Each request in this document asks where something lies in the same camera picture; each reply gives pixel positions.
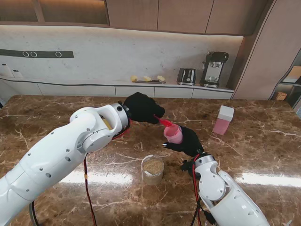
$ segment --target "black glove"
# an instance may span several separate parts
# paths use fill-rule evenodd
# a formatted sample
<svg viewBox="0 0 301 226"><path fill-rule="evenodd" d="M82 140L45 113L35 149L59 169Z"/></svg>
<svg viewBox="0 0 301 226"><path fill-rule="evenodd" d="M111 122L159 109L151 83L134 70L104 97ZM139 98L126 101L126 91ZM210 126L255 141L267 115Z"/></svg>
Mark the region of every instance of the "black glove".
<svg viewBox="0 0 301 226"><path fill-rule="evenodd" d="M165 113L164 108L156 104L153 98L139 92L129 96L124 105L129 108L131 119L134 121L157 124L159 120L154 117L154 114L162 118Z"/></svg>
<svg viewBox="0 0 301 226"><path fill-rule="evenodd" d="M163 146L177 152L184 152L191 157L194 157L199 153L203 153L204 149L198 139L197 134L192 129L183 126L181 126L181 129L183 134L182 143L164 143Z"/></svg>

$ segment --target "kitchen counter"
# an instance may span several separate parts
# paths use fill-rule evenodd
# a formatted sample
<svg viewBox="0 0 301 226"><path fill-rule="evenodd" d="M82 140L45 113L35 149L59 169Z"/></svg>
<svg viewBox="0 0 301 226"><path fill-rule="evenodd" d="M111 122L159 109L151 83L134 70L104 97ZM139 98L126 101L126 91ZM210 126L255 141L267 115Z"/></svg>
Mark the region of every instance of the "kitchen counter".
<svg viewBox="0 0 301 226"><path fill-rule="evenodd" d="M118 100L124 98L14 96L0 110L0 177L47 133L67 124L74 111ZM255 201L271 226L301 225L301 121L288 103L156 101L165 108L167 119L196 131L204 149ZM211 132L220 105L235 108L224 136ZM196 207L192 179L179 168L190 158L161 147L166 141L163 129L133 122L124 137L88 155L89 191L98 225L190 225ZM165 162L163 181L157 186L141 180L141 160L149 154L158 154ZM37 218L43 226L93 225L83 171L81 164L36 200ZM31 225L28 209L11 225Z"/></svg>

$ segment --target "pink container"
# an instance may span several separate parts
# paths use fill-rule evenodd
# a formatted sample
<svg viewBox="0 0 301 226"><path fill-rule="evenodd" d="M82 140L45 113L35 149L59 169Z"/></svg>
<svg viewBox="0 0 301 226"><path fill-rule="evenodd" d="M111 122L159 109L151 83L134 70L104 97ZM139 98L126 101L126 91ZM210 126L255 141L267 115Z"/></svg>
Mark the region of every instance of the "pink container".
<svg viewBox="0 0 301 226"><path fill-rule="evenodd" d="M212 132L220 135L224 135L225 132L227 131L229 124L230 122L227 120L217 119Z"/></svg>
<svg viewBox="0 0 301 226"><path fill-rule="evenodd" d="M212 132L220 135L224 135L225 132L227 131L230 122L233 119L233 115L234 115L234 108L222 105L218 113L217 120Z"/></svg>
<svg viewBox="0 0 301 226"><path fill-rule="evenodd" d="M170 143L180 144L183 141L182 129L178 125L165 127L163 134Z"/></svg>

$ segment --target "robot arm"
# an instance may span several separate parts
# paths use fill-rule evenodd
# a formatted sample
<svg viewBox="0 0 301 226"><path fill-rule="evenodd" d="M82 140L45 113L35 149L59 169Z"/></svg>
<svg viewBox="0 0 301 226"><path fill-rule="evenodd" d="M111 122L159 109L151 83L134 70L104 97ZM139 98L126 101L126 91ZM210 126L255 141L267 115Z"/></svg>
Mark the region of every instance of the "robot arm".
<svg viewBox="0 0 301 226"><path fill-rule="evenodd" d="M42 138L0 179L0 226L8 225L47 188L71 173L87 153L106 146L127 126L127 114L119 104L76 111L68 125Z"/></svg>
<svg viewBox="0 0 301 226"><path fill-rule="evenodd" d="M195 161L195 173L201 175L199 195L218 225L269 226L262 211L234 179L222 170L217 173L216 167L211 155Z"/></svg>

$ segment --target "red scoop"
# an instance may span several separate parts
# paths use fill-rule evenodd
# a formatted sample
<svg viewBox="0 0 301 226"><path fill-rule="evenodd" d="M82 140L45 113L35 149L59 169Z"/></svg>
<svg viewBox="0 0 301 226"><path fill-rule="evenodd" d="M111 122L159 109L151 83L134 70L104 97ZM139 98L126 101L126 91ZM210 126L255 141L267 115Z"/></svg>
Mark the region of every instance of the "red scoop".
<svg viewBox="0 0 301 226"><path fill-rule="evenodd" d="M169 120L167 120L167 119L160 119L159 117L157 117L157 116L155 116L155 115L154 115L154 117L155 117L156 119L158 119L159 122L160 122L160 124L162 124L163 126L170 127L170 126L173 125L172 122L169 121Z"/></svg>

